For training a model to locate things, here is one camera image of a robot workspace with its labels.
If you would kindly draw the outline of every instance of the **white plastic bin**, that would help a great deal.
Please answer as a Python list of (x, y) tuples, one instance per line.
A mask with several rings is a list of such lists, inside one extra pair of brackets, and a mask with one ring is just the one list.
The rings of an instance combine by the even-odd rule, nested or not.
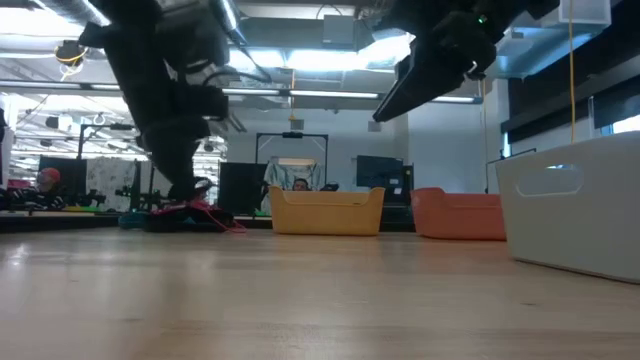
[(640, 132), (498, 164), (514, 258), (640, 283)]

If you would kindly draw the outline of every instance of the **yellow plastic bin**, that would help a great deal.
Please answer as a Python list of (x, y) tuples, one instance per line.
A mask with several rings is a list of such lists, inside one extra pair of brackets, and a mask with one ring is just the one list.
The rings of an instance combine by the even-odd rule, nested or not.
[(369, 193), (283, 191), (269, 187), (273, 231), (279, 234), (374, 236), (384, 189)]

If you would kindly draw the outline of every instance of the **bin handle cutout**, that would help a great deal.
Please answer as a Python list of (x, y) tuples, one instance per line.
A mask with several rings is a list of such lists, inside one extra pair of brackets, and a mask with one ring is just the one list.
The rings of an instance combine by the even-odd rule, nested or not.
[(574, 164), (558, 164), (524, 172), (516, 182), (522, 197), (575, 195), (584, 186), (584, 172)]

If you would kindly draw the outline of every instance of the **black screen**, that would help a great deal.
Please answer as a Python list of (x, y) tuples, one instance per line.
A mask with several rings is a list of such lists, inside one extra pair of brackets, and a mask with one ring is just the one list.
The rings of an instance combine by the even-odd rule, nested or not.
[(356, 184), (371, 188), (401, 188), (403, 165), (403, 161), (396, 158), (359, 155)]
[(221, 163), (218, 205), (234, 215), (253, 215), (262, 202), (267, 164)]

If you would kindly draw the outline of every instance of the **ventilation duct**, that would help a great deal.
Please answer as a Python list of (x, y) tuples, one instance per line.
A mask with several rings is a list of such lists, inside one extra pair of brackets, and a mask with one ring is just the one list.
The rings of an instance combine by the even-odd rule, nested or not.
[(85, 26), (92, 22), (100, 26), (109, 25), (107, 19), (89, 0), (33, 0), (41, 8), (52, 11), (70, 23)]

